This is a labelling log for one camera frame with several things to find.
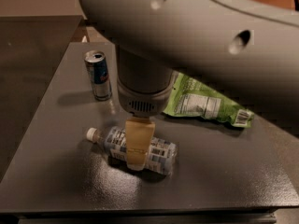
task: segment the tabletop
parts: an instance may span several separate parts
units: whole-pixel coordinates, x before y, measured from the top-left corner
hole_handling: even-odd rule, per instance
[[[85,52],[107,56],[112,98],[98,102],[83,62]],[[0,184],[0,213],[251,210],[299,205],[256,117],[245,130],[201,119],[153,117],[155,136],[178,145],[170,176],[134,173],[106,160],[84,135],[89,127],[124,127],[115,48],[71,43]]]

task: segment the soda can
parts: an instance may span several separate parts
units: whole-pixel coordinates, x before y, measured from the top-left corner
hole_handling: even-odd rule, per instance
[[[85,53],[84,62],[89,74],[96,100],[105,101],[112,96],[111,83],[105,54],[99,50]]]

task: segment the green chip bag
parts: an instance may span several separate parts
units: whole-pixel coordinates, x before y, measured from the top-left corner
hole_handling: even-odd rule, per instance
[[[173,117],[201,117],[249,128],[253,112],[200,81],[178,74],[164,113]]]

